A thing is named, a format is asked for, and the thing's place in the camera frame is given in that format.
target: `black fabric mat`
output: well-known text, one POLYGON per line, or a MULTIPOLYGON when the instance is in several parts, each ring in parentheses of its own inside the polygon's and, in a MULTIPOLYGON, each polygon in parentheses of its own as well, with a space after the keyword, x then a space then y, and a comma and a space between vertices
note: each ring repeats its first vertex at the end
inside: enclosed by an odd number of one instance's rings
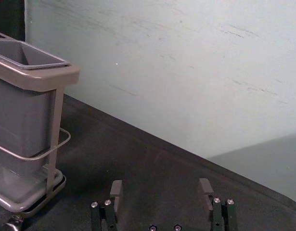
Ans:
MULTIPOLYGON (((124 181, 118 227, 145 231, 176 223, 209 230, 198 199, 198 180, 237 203, 240 231, 296 231, 296 203, 270 189, 145 133, 69 96, 62 125, 72 134, 59 150, 66 187, 29 219, 29 231, 89 231, 90 203, 107 199, 114 180, 124 181)), ((0 224, 10 213, 0 207, 0 224)))

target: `bin base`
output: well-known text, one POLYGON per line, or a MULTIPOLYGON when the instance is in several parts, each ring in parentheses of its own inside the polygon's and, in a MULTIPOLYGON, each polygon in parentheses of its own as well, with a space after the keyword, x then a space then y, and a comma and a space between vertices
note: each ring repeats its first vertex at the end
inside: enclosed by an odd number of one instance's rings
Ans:
POLYGON ((54 189, 53 192, 50 194, 50 196, 42 196, 41 199, 39 199, 37 202, 35 202, 29 209, 21 212, 16 213, 16 215, 19 215, 21 218, 30 218, 34 216, 37 212, 39 212, 52 198, 55 197, 55 195, 60 192, 64 187, 66 183, 66 177, 63 175, 63 178, 60 183, 58 183, 54 189))
POLYGON ((55 191, 46 197, 47 175, 46 165, 27 177, 18 176, 0 165, 0 206, 13 213, 21 213, 37 207, 35 204, 40 204, 40 201, 49 201, 64 187, 65 177, 56 169, 55 191))

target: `gray plastic bin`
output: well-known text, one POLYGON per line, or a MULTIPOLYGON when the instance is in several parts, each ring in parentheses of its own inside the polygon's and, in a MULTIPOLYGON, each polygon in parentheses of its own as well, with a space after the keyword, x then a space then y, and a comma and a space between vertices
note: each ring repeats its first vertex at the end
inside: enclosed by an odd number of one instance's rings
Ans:
MULTIPOLYGON (((55 89, 76 83, 78 74, 78 67, 25 42, 0 39, 0 145, 23 157, 50 148, 55 89)), ((44 159, 26 162, 0 150, 0 163, 25 176, 44 159)))

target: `screw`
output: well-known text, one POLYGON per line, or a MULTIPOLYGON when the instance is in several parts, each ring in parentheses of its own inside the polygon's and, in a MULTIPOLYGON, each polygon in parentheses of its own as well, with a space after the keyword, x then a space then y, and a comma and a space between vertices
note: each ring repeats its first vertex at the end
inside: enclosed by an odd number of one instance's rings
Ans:
POLYGON ((98 203, 96 201, 91 203, 92 208, 95 208, 96 206, 98 206, 98 203))
POLYGON ((156 231, 157 230, 157 227, 155 225, 152 225, 152 226, 150 226, 149 230, 150 231, 156 231))
POLYGON ((229 205, 234 205, 234 200, 232 200, 232 199, 228 199, 228 200, 227 200, 227 203, 228 203, 229 205))
POLYGON ((12 217, 13 217, 13 219, 15 219, 17 221, 22 221, 23 220, 23 217, 20 216, 20 215, 13 215, 12 217))
POLYGON ((182 227, 180 225, 175 225, 174 231, 181 231, 182 227))
POLYGON ((214 201, 215 203, 219 203, 219 202, 220 202, 220 199, 219 199, 218 197, 215 197, 215 198, 213 199, 213 201, 214 201))
POLYGON ((105 201, 105 205, 110 205, 110 204, 111 204, 111 200, 105 201))

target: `metal wire handle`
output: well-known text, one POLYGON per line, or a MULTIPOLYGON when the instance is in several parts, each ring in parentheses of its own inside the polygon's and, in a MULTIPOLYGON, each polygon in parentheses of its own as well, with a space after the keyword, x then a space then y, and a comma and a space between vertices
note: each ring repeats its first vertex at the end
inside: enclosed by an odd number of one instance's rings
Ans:
POLYGON ((4 151, 5 153, 7 154, 10 154, 14 157, 16 157, 17 159, 20 159, 20 160, 24 160, 24 161, 36 161, 36 160, 40 160, 42 158, 45 158, 47 157, 51 152, 55 151, 56 149, 60 148, 62 145, 66 144, 70 139, 71 139, 71 134, 67 131, 67 130, 64 130, 63 128, 60 128, 60 131, 64 132, 65 134, 68 135, 67 139, 64 140, 63 142, 59 143, 58 145, 52 147, 51 149, 49 149, 48 151, 38 155, 38 156, 35 156, 35 157, 23 157, 23 156, 20 156, 18 154, 15 154, 13 152, 11 152, 10 150, 4 148, 4 147, 1 147, 0 146, 0 150, 4 151))

